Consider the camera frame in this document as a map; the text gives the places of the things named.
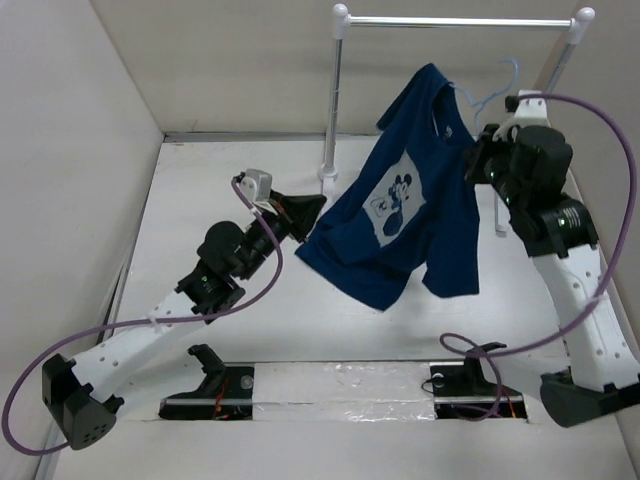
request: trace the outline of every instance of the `clear plastic tape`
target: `clear plastic tape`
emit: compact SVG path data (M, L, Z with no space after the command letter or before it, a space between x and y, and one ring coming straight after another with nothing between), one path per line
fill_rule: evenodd
M421 389L428 363L273 363L256 366L253 417L262 421L434 420Z

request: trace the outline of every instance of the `horizontal bar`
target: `horizontal bar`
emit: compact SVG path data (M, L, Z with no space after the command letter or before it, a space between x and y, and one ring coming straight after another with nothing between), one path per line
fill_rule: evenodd
M522 30L558 30L571 28L572 20L518 20L507 18L412 18L412 17L354 17L351 27L452 28L501 27Z

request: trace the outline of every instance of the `cartoon mouse print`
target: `cartoon mouse print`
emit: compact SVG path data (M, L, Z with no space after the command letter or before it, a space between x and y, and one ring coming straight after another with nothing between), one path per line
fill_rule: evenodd
M396 175L393 185L387 190L387 196L376 198L371 202L371 206L378 217L383 217L389 210L392 211L382 227L382 231L387 237L397 235L402 228L404 222L402 204L409 200L409 186L411 182L412 178L408 173L404 178Z

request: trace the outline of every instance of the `metal rod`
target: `metal rod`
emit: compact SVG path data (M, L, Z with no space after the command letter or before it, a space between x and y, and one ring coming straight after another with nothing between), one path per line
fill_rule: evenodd
M340 67L342 65L342 39L334 40L333 74L331 76L331 101L329 102L329 123L324 144L324 176L335 175L334 156L336 149L336 124L338 122L338 100L340 96Z
M565 44L562 53L560 53L560 57L558 58L558 62L553 68L553 72L551 72L551 76L549 77L549 80L547 80L547 84L543 89L544 92L551 93L556 88L556 84L558 83L558 80L560 80L564 67L569 63L569 59L571 58L571 54L575 48L575 45L570 43Z
M558 30L571 28L571 20L519 20L503 18L411 18L411 17L354 17L351 27L402 27L402 28L451 28L451 27L501 27L524 30Z

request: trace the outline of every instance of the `wall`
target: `wall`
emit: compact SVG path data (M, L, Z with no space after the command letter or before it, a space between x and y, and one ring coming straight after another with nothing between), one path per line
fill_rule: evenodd
M162 135L91 5L0 1L0 402L45 347L98 324ZM42 446L37 375L11 424ZM37 461L0 440L0 478Z
M164 131L323 132L338 0L92 0ZM345 0L354 15L569 18L575 0ZM483 98L521 63L529 87L550 32L352 29L345 42L339 129L372 132L411 75L434 62ZM484 119L501 112L495 102ZM466 118L469 109L464 108Z
M637 48L640 3L588 0L596 20L558 84L557 91L593 101L622 126L636 155L640 154L640 50ZM575 107L550 105L554 124L575 150L572 171L600 234L605 255L613 250L627 200L629 173L622 149L597 118ZM615 276L636 338L640 339L640 212L627 237ZM619 415L629 451L640 472L640 407Z

